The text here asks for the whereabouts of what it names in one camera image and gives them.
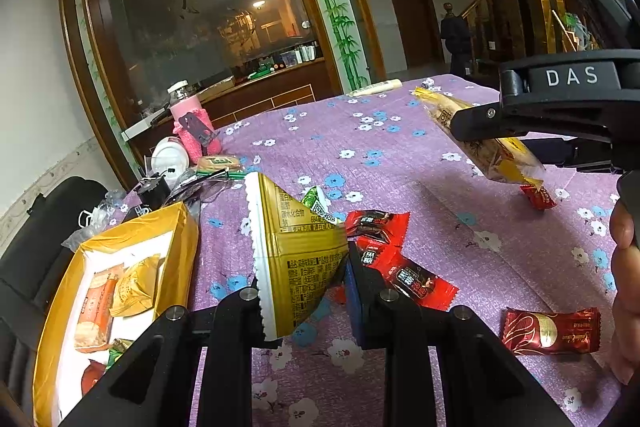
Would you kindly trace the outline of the person's right hand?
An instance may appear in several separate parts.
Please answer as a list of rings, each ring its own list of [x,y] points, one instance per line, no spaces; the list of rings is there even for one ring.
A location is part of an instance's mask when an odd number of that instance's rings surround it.
[[[626,385],[640,361],[640,253],[634,220],[621,200],[614,207],[610,231],[615,242],[611,271],[617,288],[612,306],[615,329],[611,369]]]

